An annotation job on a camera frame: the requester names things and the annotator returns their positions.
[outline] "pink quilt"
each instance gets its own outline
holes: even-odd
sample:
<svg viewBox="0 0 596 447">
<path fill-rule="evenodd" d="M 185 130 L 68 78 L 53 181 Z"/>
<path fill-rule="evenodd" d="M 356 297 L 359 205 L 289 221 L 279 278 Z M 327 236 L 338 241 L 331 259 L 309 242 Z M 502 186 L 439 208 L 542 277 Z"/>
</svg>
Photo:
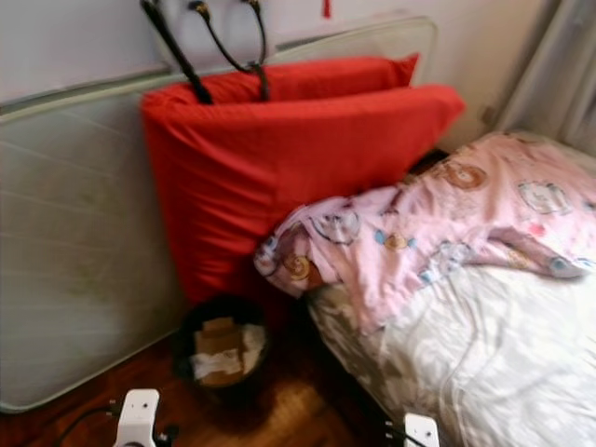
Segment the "pink quilt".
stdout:
<svg viewBox="0 0 596 447">
<path fill-rule="evenodd" d="M 365 332 L 465 264 L 596 270 L 596 180 L 548 143 L 491 135 L 411 184 L 298 209 L 255 255 L 296 297 L 344 282 Z"/>
</svg>

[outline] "red tassel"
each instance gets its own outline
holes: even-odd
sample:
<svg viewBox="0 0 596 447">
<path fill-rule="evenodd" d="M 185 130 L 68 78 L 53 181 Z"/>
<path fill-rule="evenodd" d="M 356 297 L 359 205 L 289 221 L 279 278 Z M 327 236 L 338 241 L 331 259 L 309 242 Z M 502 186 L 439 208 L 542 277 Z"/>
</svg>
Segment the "red tassel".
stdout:
<svg viewBox="0 0 596 447">
<path fill-rule="evenodd" d="M 325 19 L 332 17 L 332 0 L 323 0 L 323 17 Z"/>
</svg>

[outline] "floor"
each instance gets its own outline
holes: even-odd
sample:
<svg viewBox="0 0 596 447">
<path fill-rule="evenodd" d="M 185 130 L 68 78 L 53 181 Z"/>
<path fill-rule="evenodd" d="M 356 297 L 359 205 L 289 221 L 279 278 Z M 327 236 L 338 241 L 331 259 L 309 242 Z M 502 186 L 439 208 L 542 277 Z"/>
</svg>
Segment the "floor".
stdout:
<svg viewBox="0 0 596 447">
<path fill-rule="evenodd" d="M 175 378 L 165 340 L 71 393 L 31 412 L 0 416 L 3 447 L 49 447 L 83 411 L 122 398 L 131 388 L 156 388 L 156 430 L 177 425 L 175 447 L 359 447 L 384 445 L 382 421 L 367 415 L 359 390 L 299 337 L 278 341 L 267 359 L 256 399 L 230 409 Z M 116 420 L 92 415 L 63 447 L 107 447 Z"/>
</svg>

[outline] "bedding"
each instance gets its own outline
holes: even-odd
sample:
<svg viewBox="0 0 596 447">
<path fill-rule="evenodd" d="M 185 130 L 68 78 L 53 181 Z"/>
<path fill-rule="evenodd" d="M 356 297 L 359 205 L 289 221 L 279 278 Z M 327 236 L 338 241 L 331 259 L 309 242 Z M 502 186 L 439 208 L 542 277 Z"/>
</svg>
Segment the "bedding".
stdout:
<svg viewBox="0 0 596 447">
<path fill-rule="evenodd" d="M 555 146 L 495 134 L 413 184 L 302 207 L 255 264 L 298 296 L 345 283 L 370 332 L 463 264 L 559 278 L 593 271 L 595 211 L 596 182 Z"/>
<path fill-rule="evenodd" d="M 596 178 L 596 159 L 558 148 Z M 307 299 L 325 344 L 396 423 L 435 417 L 442 446 L 586 447 L 596 445 L 595 296 L 596 275 L 466 265 L 367 335 L 344 285 Z"/>
<path fill-rule="evenodd" d="M 372 68 L 363 69 L 367 64 Z M 266 300 L 267 312 L 279 308 L 282 298 L 251 261 L 272 228 L 304 203 L 400 180 L 463 111 L 452 88 L 404 88 L 410 77 L 395 66 L 355 60 L 273 67 L 267 75 L 276 75 L 278 100 L 267 104 L 257 102 L 254 79 L 252 87 L 232 82 L 237 74 L 205 78 L 219 105 L 197 104 L 186 86 L 143 98 L 170 251 L 191 303 L 224 291 Z M 354 86 L 363 92 L 353 94 Z"/>
</svg>

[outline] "wastebasket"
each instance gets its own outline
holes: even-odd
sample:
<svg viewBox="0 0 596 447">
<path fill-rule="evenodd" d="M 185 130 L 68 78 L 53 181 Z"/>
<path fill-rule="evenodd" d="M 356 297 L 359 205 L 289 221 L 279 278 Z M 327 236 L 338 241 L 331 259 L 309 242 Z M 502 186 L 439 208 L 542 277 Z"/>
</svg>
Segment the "wastebasket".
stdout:
<svg viewBox="0 0 596 447">
<path fill-rule="evenodd" d="M 217 295 L 184 318 L 174 370 L 220 403 L 247 402 L 258 391 L 258 372 L 270 344 L 260 306 L 239 296 Z"/>
</svg>

